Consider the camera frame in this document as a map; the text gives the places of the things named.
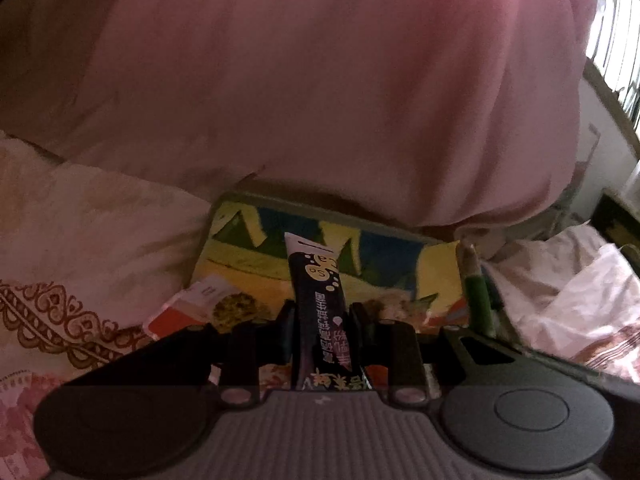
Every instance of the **pink blanket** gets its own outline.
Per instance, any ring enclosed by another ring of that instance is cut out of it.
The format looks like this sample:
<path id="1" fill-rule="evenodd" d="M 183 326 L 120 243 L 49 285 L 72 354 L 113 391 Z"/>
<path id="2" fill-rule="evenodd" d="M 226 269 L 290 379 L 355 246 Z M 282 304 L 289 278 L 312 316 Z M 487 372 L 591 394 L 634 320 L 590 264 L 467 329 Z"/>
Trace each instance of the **pink blanket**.
<path id="1" fill-rule="evenodd" d="M 207 200 L 251 176 L 407 225 L 568 183 L 595 0 L 6 0 L 0 128 Z"/>

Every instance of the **toothpaste tube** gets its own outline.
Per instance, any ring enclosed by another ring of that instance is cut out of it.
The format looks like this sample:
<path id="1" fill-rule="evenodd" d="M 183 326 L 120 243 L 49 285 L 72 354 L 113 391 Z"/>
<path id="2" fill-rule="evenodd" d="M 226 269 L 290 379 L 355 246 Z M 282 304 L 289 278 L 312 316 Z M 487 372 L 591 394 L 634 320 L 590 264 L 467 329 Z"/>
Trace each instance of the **toothpaste tube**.
<path id="1" fill-rule="evenodd" d="M 297 390 L 366 389 L 345 332 L 348 318 L 337 255 L 292 233 L 285 233 L 285 242 L 300 327 L 292 383 Z"/>

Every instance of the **window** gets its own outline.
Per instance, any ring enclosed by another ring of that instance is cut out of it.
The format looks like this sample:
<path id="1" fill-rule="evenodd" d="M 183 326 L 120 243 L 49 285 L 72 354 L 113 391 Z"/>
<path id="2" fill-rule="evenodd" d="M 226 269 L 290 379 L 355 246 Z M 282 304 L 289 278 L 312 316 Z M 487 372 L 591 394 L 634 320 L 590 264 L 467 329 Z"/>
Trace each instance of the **window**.
<path id="1" fill-rule="evenodd" d="M 640 0 L 598 0 L 587 57 L 618 97 L 636 134 L 640 123 Z"/>

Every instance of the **green marker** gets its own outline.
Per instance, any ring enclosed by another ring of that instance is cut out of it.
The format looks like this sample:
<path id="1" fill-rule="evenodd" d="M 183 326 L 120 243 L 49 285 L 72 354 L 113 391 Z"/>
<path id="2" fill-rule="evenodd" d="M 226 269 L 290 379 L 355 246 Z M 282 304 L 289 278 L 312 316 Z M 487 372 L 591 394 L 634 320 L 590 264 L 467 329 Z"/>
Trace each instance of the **green marker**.
<path id="1" fill-rule="evenodd" d="M 458 263 L 463 292 L 469 307 L 469 328 L 480 335 L 495 338 L 491 300 L 480 267 L 476 248 L 461 240 L 458 244 Z"/>

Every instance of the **circular pad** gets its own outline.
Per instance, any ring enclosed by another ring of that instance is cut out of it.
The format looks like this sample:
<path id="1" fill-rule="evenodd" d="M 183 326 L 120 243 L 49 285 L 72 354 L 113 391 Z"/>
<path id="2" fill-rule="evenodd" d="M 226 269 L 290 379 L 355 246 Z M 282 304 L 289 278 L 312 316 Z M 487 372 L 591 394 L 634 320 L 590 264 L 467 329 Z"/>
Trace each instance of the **circular pad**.
<path id="1" fill-rule="evenodd" d="M 207 415 L 194 386 L 63 386 L 40 403 L 33 426 L 54 468 L 111 480 L 181 459 L 203 435 Z"/>
<path id="2" fill-rule="evenodd" d="M 469 455 L 531 474 L 590 462 L 613 430 L 609 403 L 580 383 L 540 388 L 461 384 L 445 398 L 440 416 L 444 430 Z"/>
<path id="3" fill-rule="evenodd" d="M 514 428 L 548 431 L 566 420 L 569 407 L 562 397 L 544 390 L 515 390 L 498 397 L 495 413 Z"/>

